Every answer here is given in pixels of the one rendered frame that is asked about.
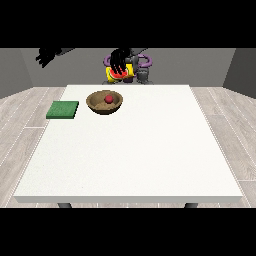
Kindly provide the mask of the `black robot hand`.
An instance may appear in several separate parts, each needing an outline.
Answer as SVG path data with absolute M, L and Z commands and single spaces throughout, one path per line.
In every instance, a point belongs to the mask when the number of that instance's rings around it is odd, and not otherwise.
M 35 60 L 42 67 L 46 67 L 60 53 L 60 48 L 40 48 L 39 55 L 35 58 Z
M 111 53 L 110 66 L 115 74 L 122 74 L 130 61 L 130 48 L 118 48 Z

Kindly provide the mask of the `brown wooden bowl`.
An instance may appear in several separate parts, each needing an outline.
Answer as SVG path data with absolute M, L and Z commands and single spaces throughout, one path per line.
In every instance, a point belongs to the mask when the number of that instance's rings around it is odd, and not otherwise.
M 112 102 L 107 103 L 106 97 L 111 96 Z M 101 90 L 91 93 L 87 99 L 87 106 L 96 114 L 109 115 L 116 112 L 123 103 L 123 97 L 116 91 Z

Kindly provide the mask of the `green square pad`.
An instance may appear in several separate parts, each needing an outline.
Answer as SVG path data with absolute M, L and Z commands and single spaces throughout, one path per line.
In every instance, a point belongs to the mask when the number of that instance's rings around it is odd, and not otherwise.
M 54 101 L 46 114 L 46 118 L 73 119 L 78 106 L 78 101 Z

